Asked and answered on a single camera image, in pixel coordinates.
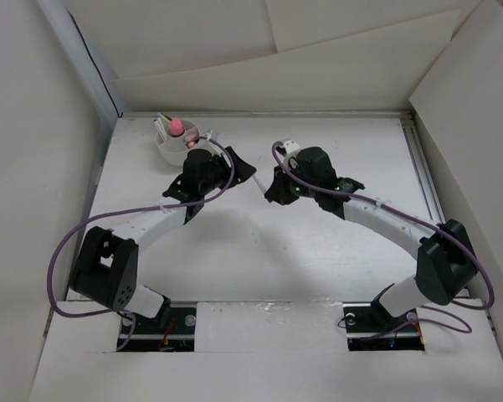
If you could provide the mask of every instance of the robotic arm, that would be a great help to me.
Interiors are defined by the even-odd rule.
[[[234,177],[228,186],[232,188],[252,177],[256,169],[240,159],[231,147],[226,151],[234,164]],[[193,219],[203,208],[207,194],[228,184],[230,173],[231,167],[211,147],[191,150],[182,173],[162,194],[158,204],[192,205],[138,214],[114,229],[90,229],[74,264],[69,287],[112,311],[134,312],[164,328],[171,314],[171,300],[137,283],[139,254]]]
[[[286,140],[277,147],[284,157],[283,164],[297,178],[315,185],[343,193],[363,195],[363,184],[351,178],[339,178],[327,154],[319,147],[300,148]],[[477,274],[474,265],[461,250],[440,234],[420,224],[411,223],[382,208],[358,198],[315,192],[301,186],[281,167],[274,170],[274,181],[265,193],[269,202],[288,205],[299,197],[313,198],[326,212],[375,231],[406,250],[416,261],[416,274],[383,289],[365,309],[367,322],[376,332],[395,328],[407,312],[426,303],[449,304]],[[457,221],[439,226],[472,251],[465,227]]]

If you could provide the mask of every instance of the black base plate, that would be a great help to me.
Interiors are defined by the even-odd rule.
[[[370,303],[367,301],[346,302],[343,303],[343,309],[345,319],[342,320],[342,324],[346,327],[347,345],[350,351],[425,350],[417,328],[413,325],[408,325],[396,333],[391,333],[383,338],[370,341],[365,339],[377,333],[386,332],[406,322],[406,316],[409,312],[395,318],[385,328],[382,323],[376,322],[372,317]],[[352,320],[347,320],[347,314],[353,314],[355,317]]]
[[[160,329],[157,323],[136,315],[136,329],[129,343],[120,352],[193,352],[195,325],[186,325],[187,316],[196,316],[195,303],[172,303],[170,322],[173,325],[166,335],[166,341],[161,345],[167,327]],[[121,322],[118,344],[128,336],[130,326]]]

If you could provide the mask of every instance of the white table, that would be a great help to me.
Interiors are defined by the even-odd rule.
[[[323,147],[339,175],[429,216],[425,200],[431,194],[422,191],[429,184],[419,182],[412,158],[420,155],[410,152],[398,116],[193,120],[203,130],[216,128],[220,141],[254,164],[267,184],[275,165],[270,144],[292,137],[303,147]],[[119,121],[92,214],[152,203],[175,178],[179,169],[161,160],[154,135],[150,117]],[[502,358],[484,312],[447,307],[474,333],[423,324],[424,353],[348,352],[345,333],[336,327],[340,301],[370,300],[414,269],[406,253],[371,231],[310,200],[267,204],[246,183],[141,256],[143,283],[173,300],[207,301],[198,304],[196,351],[115,353],[116,314],[79,320],[54,315],[30,402],[503,402]],[[78,298],[71,293],[62,308],[100,308]]]
[[[399,117],[187,118],[202,131],[216,129],[223,145],[257,167],[266,186],[275,166],[271,144],[291,137],[302,147],[322,147],[339,176],[428,218],[425,197],[431,194],[423,194]],[[179,174],[180,168],[161,159],[155,133],[152,116],[118,121],[91,214],[153,204]],[[286,207],[268,204],[250,180],[145,251],[139,279],[175,301],[369,300],[414,269],[403,250],[372,231],[341,221],[309,199]],[[70,300],[78,297],[69,294]]]

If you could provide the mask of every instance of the red wire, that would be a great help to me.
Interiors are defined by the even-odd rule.
[[[164,332],[164,336],[163,336],[162,340],[160,341],[160,343],[158,343],[158,350],[161,350],[166,345],[167,334],[172,330],[173,325],[175,325],[175,318],[173,318],[169,322],[169,325],[167,325],[167,329]]]

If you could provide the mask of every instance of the black wire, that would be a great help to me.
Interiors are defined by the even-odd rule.
[[[106,86],[104,78],[102,77],[102,74],[99,70],[99,66],[97,65],[97,63],[93,59],[93,56],[91,55],[90,48],[88,47],[87,43],[85,42],[84,35],[82,34],[82,31],[80,31],[80,27],[76,23],[76,20],[74,19],[73,14],[71,14],[69,11],[67,11],[67,13],[69,13],[70,19],[73,20],[73,24],[76,27],[76,30],[78,31],[78,34],[80,35],[80,38],[82,39],[82,43],[84,44],[85,51],[87,52],[88,56],[90,57],[91,63],[93,63],[93,66],[97,70],[97,73],[99,73],[99,77],[100,77],[100,80],[102,81],[102,85],[104,86],[104,89],[106,90],[106,94],[108,94],[108,96],[110,97],[111,104],[114,106],[115,113],[117,113],[117,117],[123,117],[123,114],[119,113],[119,109],[117,109],[117,105],[114,102],[114,98],[111,97],[111,93],[108,90],[108,87]]]

